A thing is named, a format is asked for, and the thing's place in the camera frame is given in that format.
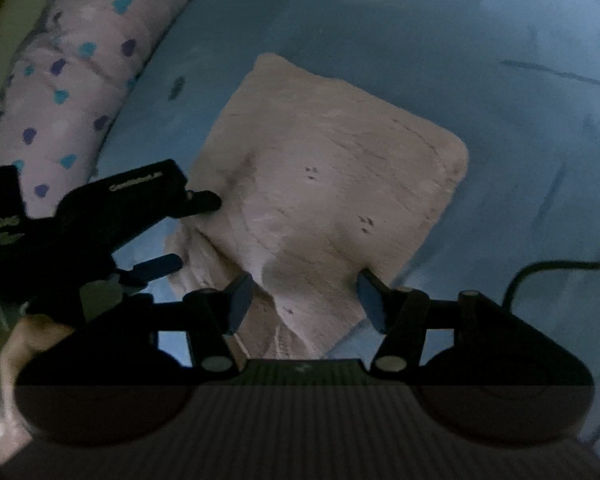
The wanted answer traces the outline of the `person's left hand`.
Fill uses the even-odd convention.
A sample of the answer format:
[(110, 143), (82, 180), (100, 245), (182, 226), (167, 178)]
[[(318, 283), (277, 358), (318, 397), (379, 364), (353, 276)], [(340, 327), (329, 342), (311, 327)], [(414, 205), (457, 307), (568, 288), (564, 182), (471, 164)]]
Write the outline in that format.
[(0, 354), (0, 379), (5, 426), (0, 439), (0, 466), (32, 441), (15, 401), (18, 374), (37, 354), (50, 350), (72, 332), (72, 328), (57, 324), (45, 315), (27, 315), (16, 324), (4, 344)]

